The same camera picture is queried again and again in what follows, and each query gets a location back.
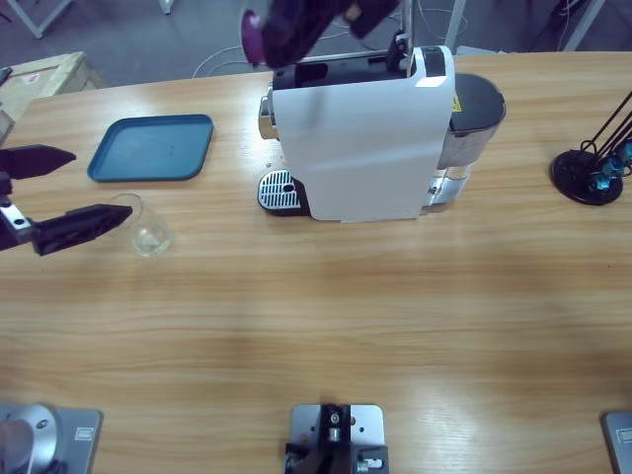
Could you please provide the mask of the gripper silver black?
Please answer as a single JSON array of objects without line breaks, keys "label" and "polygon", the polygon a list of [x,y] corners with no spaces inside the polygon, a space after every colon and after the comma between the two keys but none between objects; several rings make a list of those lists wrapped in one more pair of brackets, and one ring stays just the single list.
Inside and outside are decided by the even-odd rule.
[{"label": "gripper silver black", "polygon": [[94,204],[41,222],[26,217],[11,201],[12,181],[45,176],[76,159],[72,152],[47,145],[2,149],[1,250],[27,242],[47,256],[96,240],[121,226],[133,213],[131,206]]}]

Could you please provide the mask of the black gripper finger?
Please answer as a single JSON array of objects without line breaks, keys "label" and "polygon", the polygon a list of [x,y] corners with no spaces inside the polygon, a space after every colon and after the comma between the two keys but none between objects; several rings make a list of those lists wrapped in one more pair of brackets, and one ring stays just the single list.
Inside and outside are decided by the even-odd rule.
[{"label": "black gripper finger", "polygon": [[365,38],[398,7],[398,0],[355,0],[345,9],[352,34]]},{"label": "black gripper finger", "polygon": [[240,21],[245,57],[256,66],[294,64],[345,10],[345,1],[327,0],[271,1],[265,15],[247,9]]}]

